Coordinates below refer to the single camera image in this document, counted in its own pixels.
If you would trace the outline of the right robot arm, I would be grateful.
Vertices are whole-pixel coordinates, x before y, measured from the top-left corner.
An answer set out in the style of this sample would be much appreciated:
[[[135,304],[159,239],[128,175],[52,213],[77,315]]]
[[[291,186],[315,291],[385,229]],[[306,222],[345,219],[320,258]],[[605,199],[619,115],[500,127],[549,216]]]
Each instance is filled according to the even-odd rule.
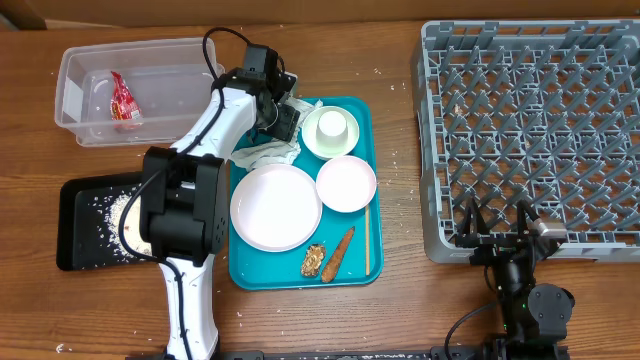
[[[567,337],[575,298],[553,284],[538,284],[535,269],[566,240],[561,222],[542,219],[525,200],[517,202],[516,231],[492,233],[479,205],[468,200],[455,245],[471,248],[472,266],[481,266],[487,286],[496,295],[490,304],[464,315],[444,340],[444,354],[452,359],[454,332],[466,320],[494,307],[501,312],[504,332],[487,336],[469,351],[469,359],[568,359],[568,349],[558,343]]]

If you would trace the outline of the wooden chopstick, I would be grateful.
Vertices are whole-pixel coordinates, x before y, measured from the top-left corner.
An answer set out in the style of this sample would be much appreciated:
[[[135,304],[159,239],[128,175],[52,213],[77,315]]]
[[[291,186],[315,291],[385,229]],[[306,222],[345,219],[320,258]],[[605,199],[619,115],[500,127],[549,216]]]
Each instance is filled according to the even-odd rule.
[[[370,206],[365,206],[365,276],[369,276],[371,271],[371,260],[370,260]]]

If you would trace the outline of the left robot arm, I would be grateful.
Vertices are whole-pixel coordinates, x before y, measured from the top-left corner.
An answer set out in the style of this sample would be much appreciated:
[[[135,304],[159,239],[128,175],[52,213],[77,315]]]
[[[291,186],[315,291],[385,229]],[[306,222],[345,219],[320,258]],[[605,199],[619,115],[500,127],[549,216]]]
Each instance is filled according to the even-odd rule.
[[[147,259],[164,275],[170,340],[164,359],[212,359],[218,332],[212,315],[212,270],[229,228],[226,161],[238,142],[262,133],[288,142],[299,113],[286,100],[297,78],[265,46],[248,44],[244,63],[215,76],[211,101],[192,129],[170,148],[150,148],[140,205],[139,233]]]

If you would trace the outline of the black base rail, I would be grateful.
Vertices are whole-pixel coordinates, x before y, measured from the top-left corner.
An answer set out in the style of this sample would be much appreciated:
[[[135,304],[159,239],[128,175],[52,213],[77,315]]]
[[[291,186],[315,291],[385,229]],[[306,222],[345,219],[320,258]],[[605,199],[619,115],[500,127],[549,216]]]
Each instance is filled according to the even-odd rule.
[[[152,355],[126,356],[127,360],[161,360],[174,359],[171,355],[157,353]],[[268,354],[261,351],[218,352],[212,359],[220,360],[446,360],[448,359],[441,347],[434,347],[431,351],[383,351],[383,352],[314,352],[314,353],[281,353]],[[468,346],[457,346],[451,350],[451,359],[472,360],[483,359],[481,350]]]

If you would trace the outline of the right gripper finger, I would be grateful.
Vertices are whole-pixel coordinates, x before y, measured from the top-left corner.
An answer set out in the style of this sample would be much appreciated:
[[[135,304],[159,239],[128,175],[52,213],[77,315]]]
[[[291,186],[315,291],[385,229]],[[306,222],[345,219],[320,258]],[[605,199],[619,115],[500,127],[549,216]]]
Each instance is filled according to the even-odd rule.
[[[469,198],[465,208],[465,216],[461,225],[461,234],[466,235],[488,235],[489,228],[481,215],[480,208],[473,197]]]
[[[539,230],[537,221],[540,219],[533,207],[524,199],[517,202],[516,205],[517,220],[516,230],[519,235],[538,235]]]

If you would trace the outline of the pile of white rice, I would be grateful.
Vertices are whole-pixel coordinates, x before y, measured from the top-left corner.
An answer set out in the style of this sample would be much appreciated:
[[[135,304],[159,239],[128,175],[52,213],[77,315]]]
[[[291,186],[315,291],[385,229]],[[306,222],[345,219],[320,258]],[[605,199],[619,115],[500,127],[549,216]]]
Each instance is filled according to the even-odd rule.
[[[89,202],[91,209],[98,216],[96,230],[100,241],[99,247],[106,249],[118,261],[128,262],[135,259],[135,256],[122,245],[119,237],[120,218],[131,197],[131,194],[122,192],[119,196],[94,197]],[[139,214],[140,200],[137,199],[125,219],[125,240],[134,252],[151,256],[151,245],[143,241],[139,233]]]

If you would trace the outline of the white cup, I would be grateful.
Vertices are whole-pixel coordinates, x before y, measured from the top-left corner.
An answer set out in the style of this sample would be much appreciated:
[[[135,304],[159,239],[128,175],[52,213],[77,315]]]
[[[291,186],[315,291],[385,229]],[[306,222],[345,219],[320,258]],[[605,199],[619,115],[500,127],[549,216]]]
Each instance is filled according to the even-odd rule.
[[[321,143],[340,144],[348,135],[346,117],[338,111],[324,112],[318,119],[316,136]]]

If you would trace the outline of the black tray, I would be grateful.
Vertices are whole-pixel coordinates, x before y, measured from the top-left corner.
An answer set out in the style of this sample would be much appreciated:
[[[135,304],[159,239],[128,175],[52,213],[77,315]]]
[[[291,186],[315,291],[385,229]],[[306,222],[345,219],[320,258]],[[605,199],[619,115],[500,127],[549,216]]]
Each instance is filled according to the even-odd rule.
[[[67,181],[60,189],[56,264],[63,271],[90,270],[135,264],[138,257],[118,261],[100,248],[98,216],[89,202],[94,197],[133,195],[141,184],[139,172],[79,178]]]

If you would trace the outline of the grey dishwasher rack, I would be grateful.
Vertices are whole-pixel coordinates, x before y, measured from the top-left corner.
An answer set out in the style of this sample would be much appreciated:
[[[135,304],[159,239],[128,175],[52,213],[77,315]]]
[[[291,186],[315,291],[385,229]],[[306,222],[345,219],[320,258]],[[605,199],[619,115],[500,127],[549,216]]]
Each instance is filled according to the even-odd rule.
[[[474,200],[490,231],[529,202],[564,259],[639,258],[639,24],[430,21],[412,56],[424,249],[463,263]]]

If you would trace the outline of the large white plate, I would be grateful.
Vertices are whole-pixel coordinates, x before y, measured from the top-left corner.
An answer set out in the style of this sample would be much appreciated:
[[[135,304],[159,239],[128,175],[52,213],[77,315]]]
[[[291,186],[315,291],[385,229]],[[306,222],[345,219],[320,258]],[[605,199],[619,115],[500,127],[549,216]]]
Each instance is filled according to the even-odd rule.
[[[231,222],[239,237],[266,252],[294,249],[319,226],[323,204],[314,180],[292,165],[272,164],[248,173],[232,192]]]

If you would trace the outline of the brown carrot-shaped food scrap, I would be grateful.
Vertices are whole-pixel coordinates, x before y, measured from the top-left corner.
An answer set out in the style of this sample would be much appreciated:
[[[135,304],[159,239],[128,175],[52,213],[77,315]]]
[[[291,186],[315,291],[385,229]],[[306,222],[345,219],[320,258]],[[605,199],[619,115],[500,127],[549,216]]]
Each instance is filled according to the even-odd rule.
[[[321,281],[323,283],[330,283],[336,278],[339,268],[342,264],[346,251],[351,243],[351,240],[353,239],[354,234],[355,234],[355,227],[352,226],[345,233],[345,235],[339,242],[338,246],[336,247],[335,251],[331,255],[329,261],[327,262],[327,264],[325,265],[322,271]]]

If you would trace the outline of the red snack wrapper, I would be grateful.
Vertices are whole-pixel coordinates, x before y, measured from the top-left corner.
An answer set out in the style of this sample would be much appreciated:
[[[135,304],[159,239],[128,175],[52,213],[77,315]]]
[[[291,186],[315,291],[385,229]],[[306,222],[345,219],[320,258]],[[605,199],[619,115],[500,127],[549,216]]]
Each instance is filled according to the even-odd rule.
[[[141,109],[130,92],[121,74],[111,72],[114,90],[110,102],[111,118],[115,122],[114,128],[119,132],[139,128],[143,119]]]

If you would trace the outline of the white napkin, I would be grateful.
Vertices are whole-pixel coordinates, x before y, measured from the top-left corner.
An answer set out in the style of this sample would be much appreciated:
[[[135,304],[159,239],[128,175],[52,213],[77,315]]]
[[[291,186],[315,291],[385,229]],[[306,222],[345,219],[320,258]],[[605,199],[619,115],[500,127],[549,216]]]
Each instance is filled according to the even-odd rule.
[[[285,104],[291,105],[295,110],[300,112],[300,118],[292,139],[289,142],[272,139],[261,145],[235,150],[230,157],[235,166],[251,172],[259,167],[270,164],[293,164],[294,160],[301,153],[298,134],[306,118],[314,110],[322,107],[323,102],[317,100],[315,103],[308,103],[299,98],[289,98]]]

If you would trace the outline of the golden crumpled food scrap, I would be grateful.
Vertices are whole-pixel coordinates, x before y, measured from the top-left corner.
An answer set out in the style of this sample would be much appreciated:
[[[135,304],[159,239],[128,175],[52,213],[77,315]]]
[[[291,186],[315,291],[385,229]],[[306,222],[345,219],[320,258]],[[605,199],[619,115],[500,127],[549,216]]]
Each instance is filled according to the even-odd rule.
[[[303,277],[316,277],[326,256],[326,248],[322,244],[312,244],[307,248],[300,273]]]

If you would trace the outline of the small white plate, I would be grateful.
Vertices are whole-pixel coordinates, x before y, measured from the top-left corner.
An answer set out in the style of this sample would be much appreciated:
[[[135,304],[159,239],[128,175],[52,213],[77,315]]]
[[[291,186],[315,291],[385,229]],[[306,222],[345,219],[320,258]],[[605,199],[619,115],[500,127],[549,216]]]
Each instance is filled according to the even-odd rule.
[[[329,209],[353,213],[365,208],[377,191],[377,177],[363,159],[345,155],[327,161],[316,177],[320,200]]]

